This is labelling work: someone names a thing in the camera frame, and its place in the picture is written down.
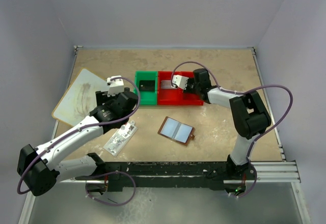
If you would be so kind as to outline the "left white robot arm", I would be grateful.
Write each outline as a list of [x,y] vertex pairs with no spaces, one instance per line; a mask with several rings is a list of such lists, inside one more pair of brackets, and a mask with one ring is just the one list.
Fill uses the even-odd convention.
[[21,190],[22,183],[37,197],[63,180],[103,174],[106,166],[96,153],[76,160],[65,158],[89,141],[120,128],[138,108],[138,95],[124,88],[118,95],[105,98],[81,122],[57,138],[35,148],[23,147],[17,166],[18,194],[25,193]]

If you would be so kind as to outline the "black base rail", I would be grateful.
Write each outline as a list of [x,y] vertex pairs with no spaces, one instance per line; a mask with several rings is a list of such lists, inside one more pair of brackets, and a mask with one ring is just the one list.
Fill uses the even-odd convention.
[[247,180],[256,180],[255,168],[246,163],[234,166],[226,161],[195,162],[104,162],[90,175],[78,180],[107,179],[107,191],[124,187],[207,188],[210,190],[245,190]]

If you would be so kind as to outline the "red right plastic bin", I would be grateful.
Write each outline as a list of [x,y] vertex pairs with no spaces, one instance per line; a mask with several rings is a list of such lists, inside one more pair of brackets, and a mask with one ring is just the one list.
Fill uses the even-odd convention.
[[[181,76],[188,77],[191,83],[194,83],[194,74],[191,71],[181,71]],[[180,92],[180,105],[182,106],[202,106],[203,101],[196,94],[188,92],[188,90],[182,90]]]

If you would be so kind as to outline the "brown leather card holder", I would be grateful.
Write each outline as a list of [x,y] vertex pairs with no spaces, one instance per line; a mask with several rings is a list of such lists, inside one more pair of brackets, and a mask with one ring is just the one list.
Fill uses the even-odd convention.
[[157,134],[170,139],[173,142],[187,146],[195,139],[195,128],[181,123],[173,118],[165,117]]

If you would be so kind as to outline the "red middle plastic bin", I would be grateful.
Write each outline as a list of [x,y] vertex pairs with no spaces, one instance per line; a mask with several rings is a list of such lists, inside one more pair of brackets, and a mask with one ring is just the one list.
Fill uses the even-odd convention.
[[180,92],[182,89],[176,88],[172,90],[163,90],[160,88],[162,80],[171,81],[171,71],[158,71],[158,87],[157,87],[157,104],[158,105],[180,105]]

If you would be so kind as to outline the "clear plastic packet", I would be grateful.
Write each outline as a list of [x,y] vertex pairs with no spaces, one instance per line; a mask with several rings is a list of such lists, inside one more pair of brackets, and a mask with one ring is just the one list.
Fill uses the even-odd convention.
[[137,131],[135,121],[128,122],[120,127],[103,146],[111,155],[117,156]]

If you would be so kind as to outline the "green plastic bin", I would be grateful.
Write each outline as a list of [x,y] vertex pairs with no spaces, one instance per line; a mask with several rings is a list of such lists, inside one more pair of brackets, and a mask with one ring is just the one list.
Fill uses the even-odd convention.
[[141,105],[154,106],[157,105],[157,83],[158,83],[158,72],[157,71],[136,71],[134,83],[139,90],[140,80],[155,80],[156,89],[155,92],[140,92]]

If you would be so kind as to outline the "red plastic bin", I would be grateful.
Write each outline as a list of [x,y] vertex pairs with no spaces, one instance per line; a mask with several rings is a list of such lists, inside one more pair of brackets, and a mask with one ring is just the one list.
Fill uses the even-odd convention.
[[[191,71],[181,71],[181,76],[188,77],[191,83],[194,83],[194,74]],[[188,90],[182,90],[180,92],[180,105],[182,106],[202,106],[203,101],[196,94],[188,92]]]
[[158,71],[158,87],[157,87],[157,104],[158,105],[180,105],[180,92],[182,89],[176,88],[172,90],[163,90],[160,88],[162,80],[171,81],[171,71]]

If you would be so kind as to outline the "white board yellow rim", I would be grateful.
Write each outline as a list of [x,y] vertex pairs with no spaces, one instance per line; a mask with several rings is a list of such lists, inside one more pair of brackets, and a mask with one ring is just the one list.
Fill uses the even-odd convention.
[[52,111],[52,117],[73,127],[97,106],[95,92],[106,90],[106,80],[82,68]]

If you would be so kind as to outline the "aluminium frame rail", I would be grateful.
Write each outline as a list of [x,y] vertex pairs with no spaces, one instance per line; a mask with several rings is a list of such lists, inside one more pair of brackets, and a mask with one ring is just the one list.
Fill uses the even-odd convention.
[[108,162],[109,176],[95,173],[93,176],[69,176],[59,182],[104,183],[118,181],[123,173],[134,181],[141,180],[218,180],[224,183],[240,183],[247,180],[258,182],[299,182],[300,176],[295,162],[252,162],[245,171],[229,174],[225,162]]

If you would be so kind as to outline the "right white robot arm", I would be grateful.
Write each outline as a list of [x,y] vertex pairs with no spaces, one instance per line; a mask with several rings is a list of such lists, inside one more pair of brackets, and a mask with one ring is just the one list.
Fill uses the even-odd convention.
[[229,174],[245,171],[254,140],[265,133],[271,118],[258,92],[238,93],[213,86],[208,70],[196,69],[193,78],[174,75],[173,84],[186,93],[199,96],[208,104],[216,104],[231,110],[234,127],[238,133],[235,146],[227,157]]

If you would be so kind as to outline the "grey chip card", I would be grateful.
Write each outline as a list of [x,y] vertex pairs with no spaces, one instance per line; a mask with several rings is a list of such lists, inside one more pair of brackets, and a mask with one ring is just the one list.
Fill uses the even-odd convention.
[[140,80],[139,90],[140,92],[155,92],[156,84],[155,80]]

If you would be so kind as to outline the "silver card in bin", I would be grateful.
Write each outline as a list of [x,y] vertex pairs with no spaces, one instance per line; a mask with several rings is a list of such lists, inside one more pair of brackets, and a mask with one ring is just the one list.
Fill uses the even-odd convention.
[[163,89],[163,90],[172,90],[172,89],[176,89],[176,86],[171,85],[170,80],[162,80],[160,82],[160,88]]

